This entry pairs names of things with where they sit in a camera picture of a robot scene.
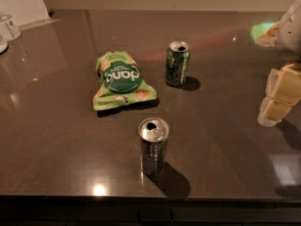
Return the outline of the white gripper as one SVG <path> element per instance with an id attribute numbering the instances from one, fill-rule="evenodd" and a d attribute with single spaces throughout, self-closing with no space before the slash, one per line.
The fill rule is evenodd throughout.
<path id="1" fill-rule="evenodd" d="M 301 0 L 295 0 L 279 21 L 277 51 L 287 61 L 301 60 Z M 301 100 L 301 64 L 287 63 L 268 75 L 258 123 L 272 127 L 280 123 Z"/>

